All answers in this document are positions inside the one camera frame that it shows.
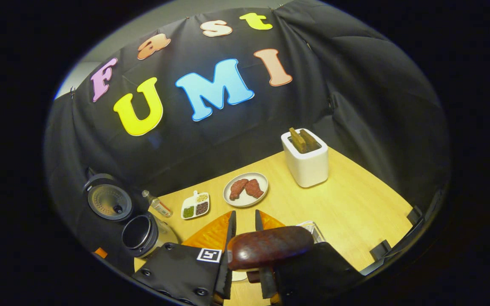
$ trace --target table surface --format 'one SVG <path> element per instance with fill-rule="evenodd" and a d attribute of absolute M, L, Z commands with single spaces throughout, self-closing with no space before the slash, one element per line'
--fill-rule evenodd
<path fill-rule="evenodd" d="M 360 271 L 374 262 L 370 254 L 372 248 L 383 240 L 392 247 L 412 228 L 407 219 L 412 207 L 376 176 L 330 147 L 328 160 L 328 180 L 310 188 L 296 184 L 282 151 L 218 178 L 159 196 L 173 211 L 170 218 L 161 216 L 152 207 L 148 210 L 167 222 L 179 241 L 230 210 L 236 211 L 237 234 L 255 231 L 256 209 L 285 225 L 314 221 L 325 240 Z M 269 182 L 267 194 L 252 207 L 232 207 L 224 201 L 222 191 L 231 179 L 247 172 L 266 176 Z M 182 202 L 192 196 L 194 190 L 209 193 L 210 209 L 206 215 L 184 220 L 181 218 Z M 135 270 L 144 263 L 145 260 L 136 258 Z M 247 279 L 232 283 L 231 300 L 225 300 L 224 305 L 245 304 L 270 304 L 269 299 L 262 299 L 259 283 L 249 283 Z"/>

